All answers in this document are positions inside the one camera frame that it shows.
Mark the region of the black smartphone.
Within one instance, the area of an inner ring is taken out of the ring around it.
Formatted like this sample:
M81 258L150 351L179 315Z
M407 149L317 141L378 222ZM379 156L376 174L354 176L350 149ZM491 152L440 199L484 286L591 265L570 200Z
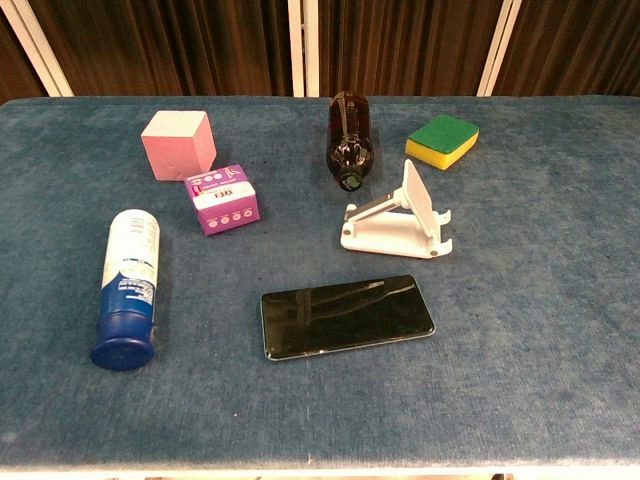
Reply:
M435 333L411 275L266 293L261 297L261 318L265 356L272 361Z

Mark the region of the white folding phone stand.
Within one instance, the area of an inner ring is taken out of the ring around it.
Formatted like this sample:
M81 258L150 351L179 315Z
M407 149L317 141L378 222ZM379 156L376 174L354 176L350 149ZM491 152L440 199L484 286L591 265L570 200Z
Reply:
M432 208L416 167L406 160L400 188L346 207L340 241L348 250L431 259L452 251L452 241L441 238L441 227L450 221L450 211Z

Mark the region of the purple and white carton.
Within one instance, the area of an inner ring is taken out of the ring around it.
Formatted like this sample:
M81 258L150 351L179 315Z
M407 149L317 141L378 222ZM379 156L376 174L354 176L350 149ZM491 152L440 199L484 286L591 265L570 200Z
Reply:
M260 220L256 191L239 164L188 177L184 184L206 236Z

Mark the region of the brown glass bottle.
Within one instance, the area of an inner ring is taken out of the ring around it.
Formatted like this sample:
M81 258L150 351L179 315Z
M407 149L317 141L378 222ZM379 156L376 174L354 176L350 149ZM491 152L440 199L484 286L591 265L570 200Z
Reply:
M328 124L327 167L343 190L356 191L374 164L368 100L351 91L337 93Z

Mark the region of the green and yellow sponge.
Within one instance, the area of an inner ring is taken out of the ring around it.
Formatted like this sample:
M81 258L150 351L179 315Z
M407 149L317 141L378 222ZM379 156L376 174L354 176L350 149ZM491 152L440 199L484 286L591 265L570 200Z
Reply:
M457 117L441 114L411 133L405 153L439 170L447 170L476 143L479 127Z

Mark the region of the blue velvet table cloth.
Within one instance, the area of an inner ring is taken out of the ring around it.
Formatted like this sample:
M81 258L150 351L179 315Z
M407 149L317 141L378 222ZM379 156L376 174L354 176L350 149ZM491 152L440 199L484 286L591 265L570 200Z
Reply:
M34 98L0 106L0 470L640 464L640 98L375 97L375 164L342 191L328 103L280 97ZM203 233L141 133L205 111L260 220ZM447 170L405 153L446 114L479 127ZM346 207L411 160L451 212L444 256L348 250ZM160 227L154 356L101 368L109 228ZM426 339L273 362L260 298L415 277Z

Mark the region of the pink foam cube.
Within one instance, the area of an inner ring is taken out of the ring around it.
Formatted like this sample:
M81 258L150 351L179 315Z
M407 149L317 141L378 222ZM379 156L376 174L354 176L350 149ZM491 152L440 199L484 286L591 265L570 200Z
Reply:
M182 181L208 172L217 155L205 111L157 111L141 139L158 181Z

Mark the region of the white and blue spray can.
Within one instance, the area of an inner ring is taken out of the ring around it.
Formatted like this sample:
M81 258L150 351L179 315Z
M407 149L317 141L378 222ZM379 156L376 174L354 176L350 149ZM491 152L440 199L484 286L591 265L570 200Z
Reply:
M110 225L98 337L90 354L101 368L133 370L154 356L159 243L159 224L144 210L124 210Z

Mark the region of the brown pleated curtain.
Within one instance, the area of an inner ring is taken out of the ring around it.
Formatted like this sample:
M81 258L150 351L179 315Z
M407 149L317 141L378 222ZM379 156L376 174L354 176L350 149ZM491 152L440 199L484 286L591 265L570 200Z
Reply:
M320 95L477 93L503 0L318 0ZM76 96L293 94L287 0L29 0ZM640 97L640 0L522 0L493 94Z

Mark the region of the white frame post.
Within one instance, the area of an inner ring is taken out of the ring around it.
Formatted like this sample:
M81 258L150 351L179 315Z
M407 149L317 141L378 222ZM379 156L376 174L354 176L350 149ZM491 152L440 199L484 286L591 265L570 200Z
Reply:
M73 97L71 86L29 0L0 0L0 8L47 94L51 97Z
M522 0L502 1L502 6L476 93L477 97L489 97L493 94L521 5Z
M293 95L320 96L319 1L287 0Z

